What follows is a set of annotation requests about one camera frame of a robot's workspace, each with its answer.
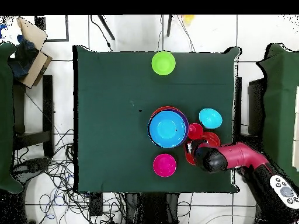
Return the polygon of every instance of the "magenta bowl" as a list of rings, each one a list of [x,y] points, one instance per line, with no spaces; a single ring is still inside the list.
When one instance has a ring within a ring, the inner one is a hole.
[[[154,171],[160,177],[169,177],[176,170],[176,161],[169,154],[158,155],[154,160]]]

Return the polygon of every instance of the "table leg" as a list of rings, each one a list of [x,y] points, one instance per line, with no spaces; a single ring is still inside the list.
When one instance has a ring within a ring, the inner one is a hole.
[[[112,32],[110,31],[110,29],[108,28],[103,16],[98,15],[100,21],[102,22],[103,26],[105,27],[106,31],[109,33],[110,37],[112,40],[115,40],[115,37],[113,36]]]
[[[171,35],[171,20],[172,20],[172,15],[168,15],[167,37]]]

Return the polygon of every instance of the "green tablecloth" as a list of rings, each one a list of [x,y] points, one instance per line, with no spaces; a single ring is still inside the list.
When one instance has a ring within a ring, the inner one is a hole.
[[[91,52],[80,46],[74,51],[79,89],[78,190],[236,192],[230,171],[208,174],[188,164],[183,146],[155,146],[147,124],[161,106],[177,107],[190,123],[198,122],[201,109],[211,107],[223,116],[215,133],[222,143],[230,143],[234,59],[239,49],[226,54],[175,52],[176,68],[168,76],[152,70],[154,54]],[[177,161],[176,172],[168,178],[158,177],[152,168],[161,153]]]
[[[10,174],[13,163],[13,73],[8,66],[9,56],[16,51],[11,43],[0,44],[0,189],[20,193],[23,187]]]
[[[267,90],[263,97],[265,152],[299,186],[299,172],[292,167],[296,88],[299,86],[299,53],[272,44],[264,61]]]

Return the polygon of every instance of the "blue cloth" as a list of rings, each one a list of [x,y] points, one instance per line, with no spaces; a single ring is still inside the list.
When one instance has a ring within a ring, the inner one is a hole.
[[[15,52],[15,58],[8,59],[8,65],[11,67],[15,79],[23,79],[28,75],[29,69],[39,53],[32,42],[24,38],[20,40],[21,42]]]
[[[2,39],[2,34],[1,34],[1,30],[7,28],[7,25],[5,24],[0,24],[0,39]]]

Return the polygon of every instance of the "floor tile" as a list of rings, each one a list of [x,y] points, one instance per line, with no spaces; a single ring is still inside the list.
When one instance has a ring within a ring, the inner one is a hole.
[[[54,133],[74,128],[74,74],[72,62],[51,62],[45,75],[53,76]]]
[[[194,193],[192,205],[232,205],[230,193]]]
[[[28,185],[25,204],[39,204],[40,200],[42,204],[48,204],[48,198],[43,195],[48,194],[54,196],[54,189],[55,185],[48,175],[45,173],[38,175],[31,179]]]
[[[72,177],[74,174],[74,165],[66,164],[65,167],[57,167],[56,163],[51,162],[48,167],[48,171],[53,176],[50,177],[47,174],[42,173],[31,179],[26,191],[26,204],[48,204],[49,197],[51,200],[53,200],[55,195],[57,196],[57,199],[55,199],[55,204],[65,204],[62,198],[65,187],[62,184],[61,179],[54,176],[56,175],[65,178],[69,182],[68,188],[72,188],[74,184],[74,178]],[[81,196],[78,196],[75,199],[79,202],[84,202],[84,199],[82,199]]]
[[[238,76],[242,78],[241,123],[249,124],[248,85],[249,82],[263,78],[262,70],[254,62],[240,62]]]
[[[233,224],[253,224],[255,207],[234,207]]]
[[[113,219],[114,222],[118,224],[125,224],[126,221],[124,218],[121,219],[121,212],[119,211],[119,208],[117,206],[103,206],[103,211],[105,214],[102,216],[92,216],[91,221],[92,223],[100,224],[101,221],[108,221],[110,218]]]
[[[180,193],[179,196],[179,204],[180,205],[188,205],[187,203],[191,203],[192,193]]]
[[[74,210],[72,212],[70,209],[67,210],[67,206],[52,206],[50,210],[48,211],[47,216],[49,218],[44,218],[45,213],[40,209],[38,205],[26,205],[26,214],[27,214],[27,219],[28,220],[35,220],[37,224],[40,223],[41,220],[44,221],[42,224],[58,224],[60,221],[60,224],[89,224],[89,222],[84,218],[84,216],[80,213],[78,209]],[[88,211],[85,210],[83,211],[85,217],[87,219],[89,218],[88,216]]]
[[[53,60],[72,60],[72,45],[88,47],[88,16],[68,16],[69,42],[45,42],[41,51]]]
[[[232,224],[231,206],[192,206],[189,224]]]
[[[113,193],[113,192],[103,192],[103,204],[109,206],[111,204],[119,205],[120,202],[120,195],[118,193]]]
[[[157,51],[162,50],[160,15],[106,16],[106,23],[115,41],[112,41],[97,16],[92,19],[104,32],[113,51]],[[190,40],[178,18],[172,18],[171,33],[167,37],[168,15],[164,15],[164,50],[189,52]],[[236,15],[196,15],[187,32],[196,51],[223,53],[236,45]],[[99,28],[90,24],[90,48],[94,51],[110,51]]]
[[[185,25],[185,28],[196,52],[223,53],[229,47],[236,46],[236,20],[236,15],[195,15],[191,24]],[[168,17],[165,17],[165,30],[167,29],[167,21]],[[171,35],[164,39],[165,49],[182,52],[182,48],[184,48],[186,52],[189,48],[188,39],[175,16],[172,22]]]
[[[260,61],[267,45],[283,43],[288,49],[299,49],[298,15],[238,15],[240,61]]]
[[[54,134],[54,159],[69,160],[66,156],[67,145],[74,143],[74,135]]]
[[[178,206],[179,224],[188,224],[190,207],[187,205]]]
[[[235,182],[240,192],[234,194],[234,205],[255,206],[256,202],[249,187],[238,173],[235,173]]]
[[[26,88],[24,124],[26,133],[43,131],[43,81],[31,89]]]
[[[66,133],[74,127],[74,75],[72,62],[54,61],[45,75],[53,76],[54,133]],[[26,89],[24,122],[26,133],[43,130],[43,80]]]
[[[20,149],[15,152],[15,160],[19,158],[20,162],[24,162],[24,160],[30,160],[34,158],[43,158],[44,157],[44,149],[41,145],[32,145],[28,147],[28,149]]]

